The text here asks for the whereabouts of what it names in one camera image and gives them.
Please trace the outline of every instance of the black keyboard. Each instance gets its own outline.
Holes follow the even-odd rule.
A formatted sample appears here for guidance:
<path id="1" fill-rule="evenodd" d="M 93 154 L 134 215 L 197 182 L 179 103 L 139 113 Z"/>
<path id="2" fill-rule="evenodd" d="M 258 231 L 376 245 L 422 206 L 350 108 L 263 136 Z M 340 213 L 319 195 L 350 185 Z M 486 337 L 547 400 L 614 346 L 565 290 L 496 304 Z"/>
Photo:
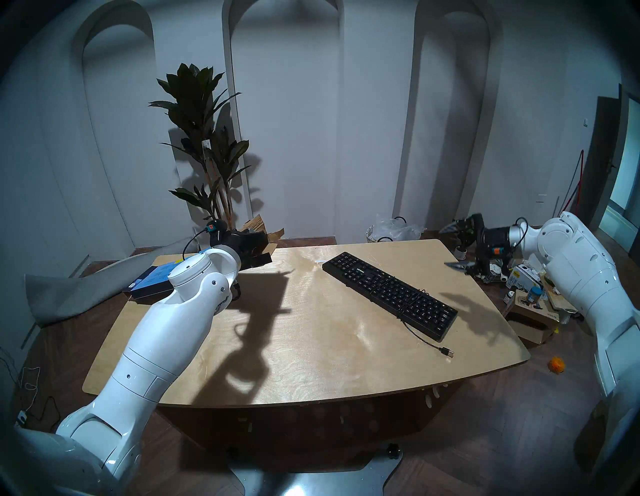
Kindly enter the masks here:
<path id="1" fill-rule="evenodd" d="M 350 253 L 344 252 L 332 258 L 322 265 L 322 269 L 438 342 L 442 341 L 458 315 L 454 308 Z"/>

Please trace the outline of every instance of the table top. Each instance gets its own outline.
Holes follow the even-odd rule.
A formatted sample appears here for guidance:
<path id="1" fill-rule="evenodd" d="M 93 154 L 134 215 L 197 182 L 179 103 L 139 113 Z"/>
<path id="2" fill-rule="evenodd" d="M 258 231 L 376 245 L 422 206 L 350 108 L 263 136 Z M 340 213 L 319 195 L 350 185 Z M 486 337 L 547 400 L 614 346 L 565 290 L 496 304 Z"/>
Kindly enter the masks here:
<path id="1" fill-rule="evenodd" d="M 322 270 L 349 252 L 458 310 L 439 346 Z M 156 259 L 157 264 L 176 255 Z M 238 275 L 242 296 L 211 332 L 161 404 L 221 408 L 376 396 L 448 383 L 529 359 L 500 312 L 437 239 L 279 248 L 273 263 Z M 148 309 L 128 301 L 83 384 L 98 394 Z"/>

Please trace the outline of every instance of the potted plant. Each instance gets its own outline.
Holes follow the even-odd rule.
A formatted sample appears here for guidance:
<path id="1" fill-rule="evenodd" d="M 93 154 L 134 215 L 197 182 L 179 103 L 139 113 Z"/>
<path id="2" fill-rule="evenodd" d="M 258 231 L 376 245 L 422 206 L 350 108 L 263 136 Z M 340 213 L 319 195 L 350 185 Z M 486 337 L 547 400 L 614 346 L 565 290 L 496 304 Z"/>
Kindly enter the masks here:
<path id="1" fill-rule="evenodd" d="M 167 110 L 171 122 L 187 135 L 177 147 L 171 143 L 162 143 L 190 155 L 204 171 L 209 190 L 203 184 L 200 189 L 193 187 L 193 192 L 186 188 L 170 191 L 195 207 L 206 211 L 209 215 L 204 219 L 223 219 L 230 228 L 234 227 L 233 205 L 230 196 L 230 181 L 246 167 L 234 171 L 238 159 L 249 148 L 249 141 L 231 141 L 226 127 L 216 130 L 214 115 L 232 98 L 235 93 L 220 101 L 227 90 L 213 98 L 222 75 L 215 74 L 212 67 L 202 70 L 191 64 L 180 64 L 176 74 L 167 74 L 166 81 L 158 79 L 162 89 L 176 101 L 159 100 L 150 102 L 150 107 Z"/>

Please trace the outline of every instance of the metal base plate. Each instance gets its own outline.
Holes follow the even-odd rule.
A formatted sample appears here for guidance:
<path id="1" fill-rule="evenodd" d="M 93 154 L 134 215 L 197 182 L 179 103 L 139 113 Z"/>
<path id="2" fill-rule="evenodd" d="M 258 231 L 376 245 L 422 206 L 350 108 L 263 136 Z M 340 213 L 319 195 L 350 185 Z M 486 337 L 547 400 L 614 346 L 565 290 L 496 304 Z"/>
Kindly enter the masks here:
<path id="1" fill-rule="evenodd" d="M 276 474 L 229 455 L 227 464 L 242 482 L 247 496 L 383 496 L 382 488 L 402 455 L 398 446 L 385 446 L 366 467 L 349 472 Z"/>

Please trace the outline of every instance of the plastic bag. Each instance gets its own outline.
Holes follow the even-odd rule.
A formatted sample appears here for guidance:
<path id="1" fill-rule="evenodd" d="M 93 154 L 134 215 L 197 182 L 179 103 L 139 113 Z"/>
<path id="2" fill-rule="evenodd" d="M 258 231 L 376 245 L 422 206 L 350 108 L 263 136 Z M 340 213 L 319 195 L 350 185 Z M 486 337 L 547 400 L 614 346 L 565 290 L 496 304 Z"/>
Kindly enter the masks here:
<path id="1" fill-rule="evenodd" d="M 422 231 L 423 228 L 417 224 L 407 224 L 402 219 L 389 219 L 377 214 L 371 237 L 381 243 L 390 241 L 389 238 L 393 241 L 409 241 L 420 239 Z"/>

